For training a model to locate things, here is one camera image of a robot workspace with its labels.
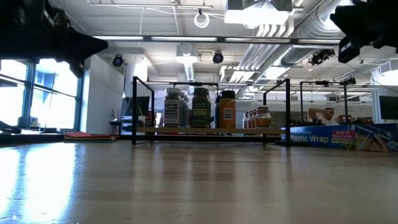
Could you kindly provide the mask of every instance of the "table surface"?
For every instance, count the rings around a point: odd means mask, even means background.
[[[398,156],[129,141],[0,148],[0,223],[397,223]]]

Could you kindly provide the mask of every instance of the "person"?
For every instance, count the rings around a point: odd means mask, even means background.
[[[308,110],[308,115],[313,120],[320,120],[322,124],[327,126],[339,125],[335,120],[333,120],[333,116],[335,115],[335,109],[326,108],[326,109],[317,109],[310,108]]]

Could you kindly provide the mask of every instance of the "wooden shelf board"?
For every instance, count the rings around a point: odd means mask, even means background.
[[[138,133],[231,133],[231,134],[285,134],[285,130],[273,129],[229,129],[229,128],[143,128]]]

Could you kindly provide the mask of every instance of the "ceiling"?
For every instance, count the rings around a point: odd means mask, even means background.
[[[225,24],[222,19],[211,17],[208,27],[201,29],[193,23],[194,14],[178,14],[176,20],[173,10],[158,9],[166,13],[150,9],[131,9],[106,6],[91,6],[88,1],[98,4],[170,4],[170,0],[51,0],[56,6],[65,10],[75,28],[89,35],[211,35],[211,36],[254,36],[257,30],[245,28],[240,24]],[[224,14],[226,0],[181,0],[183,5],[214,6],[211,13]],[[304,0],[303,10],[294,14],[294,22],[298,24],[321,0]],[[177,13],[194,13],[196,10],[177,9]],[[165,80],[164,77],[177,77],[184,71],[184,66],[175,61],[178,43],[148,43],[148,42],[112,42],[113,47],[141,48],[150,58],[153,70],[150,70],[151,80]],[[242,60],[248,49],[248,44],[193,44],[201,55],[199,62],[194,64],[195,74],[219,74],[222,65],[237,64]],[[215,65],[213,54],[221,50],[224,62]],[[293,83],[303,80],[332,80],[355,69],[365,75],[377,67],[377,64],[395,57],[395,49],[384,47],[373,49],[364,47],[359,58],[349,65],[339,63],[337,58],[307,69],[306,61],[295,65],[286,74]],[[369,78],[357,72],[357,83],[369,83]]]

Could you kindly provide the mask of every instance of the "camera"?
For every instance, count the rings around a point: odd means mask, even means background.
[[[115,55],[112,64],[115,67],[122,66],[124,64],[123,55]]]
[[[213,57],[213,63],[223,63],[224,56],[220,51],[216,51]]]

